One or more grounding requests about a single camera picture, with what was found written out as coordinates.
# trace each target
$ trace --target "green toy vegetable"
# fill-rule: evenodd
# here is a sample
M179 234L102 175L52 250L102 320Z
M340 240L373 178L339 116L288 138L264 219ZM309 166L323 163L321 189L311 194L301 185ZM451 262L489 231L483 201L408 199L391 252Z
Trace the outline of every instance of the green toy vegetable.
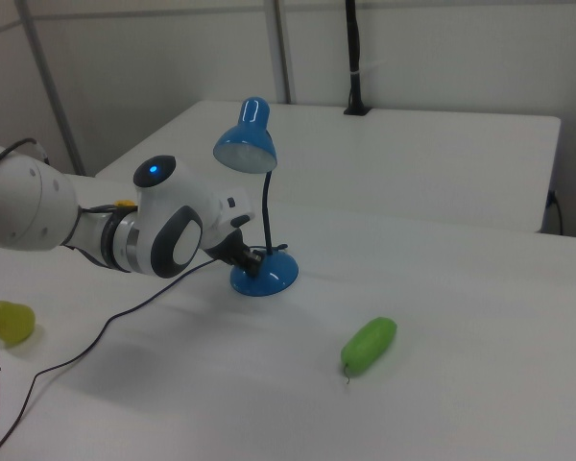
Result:
M386 351L395 333L396 323L386 317L373 319L359 329L342 349L344 373L360 375L367 370Z

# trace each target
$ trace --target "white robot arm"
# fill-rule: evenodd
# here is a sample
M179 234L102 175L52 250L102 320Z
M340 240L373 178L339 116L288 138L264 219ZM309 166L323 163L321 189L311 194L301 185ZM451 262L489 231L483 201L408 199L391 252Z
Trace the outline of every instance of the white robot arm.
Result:
M133 181L139 206L85 209L64 175L12 153L0 161L0 247L64 245L97 265L162 278L182 272L201 248L255 276L264 255L243 243L239 228L253 212L242 189L215 194L171 156L145 161Z

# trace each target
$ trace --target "white table surface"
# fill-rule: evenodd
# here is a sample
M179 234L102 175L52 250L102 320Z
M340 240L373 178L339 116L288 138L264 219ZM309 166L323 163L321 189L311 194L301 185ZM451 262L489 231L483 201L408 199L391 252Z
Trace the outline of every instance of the white table surface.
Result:
M154 155L182 158L218 185L262 178L235 173L211 155L237 122L240 103L201 102L97 177L132 182ZM517 231L538 231L557 147L553 117L271 105L278 155L273 200Z
M78 179L84 206L130 186ZM272 203L300 276L264 299L215 263L39 380L10 460L576 460L576 239ZM244 227L262 243L261 221ZM33 337L0 346L0 436L35 371L81 351L165 280L64 248L0 250L0 299ZM396 340L346 386L339 353L368 320Z

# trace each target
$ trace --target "lamp shade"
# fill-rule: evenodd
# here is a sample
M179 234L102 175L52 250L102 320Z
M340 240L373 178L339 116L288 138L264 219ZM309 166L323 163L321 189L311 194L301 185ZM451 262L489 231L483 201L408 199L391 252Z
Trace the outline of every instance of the lamp shade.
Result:
M277 166L276 148L267 132L269 105L258 97L241 106L239 122L224 133L213 156L228 168L242 173L268 173Z

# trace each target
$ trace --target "blue desk lamp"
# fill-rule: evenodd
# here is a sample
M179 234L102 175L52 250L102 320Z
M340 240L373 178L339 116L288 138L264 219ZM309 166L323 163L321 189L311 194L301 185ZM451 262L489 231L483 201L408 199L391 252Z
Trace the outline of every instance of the blue desk lamp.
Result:
M228 168L242 173L266 173L262 192L262 221L265 230L266 254L256 277L234 267L230 273L232 287L248 296L267 296L288 288L299 274L297 262L288 254L274 249L271 243L267 198L271 172L277 166L276 148L269 132L269 105L262 98L243 102L239 122L224 133L213 156Z

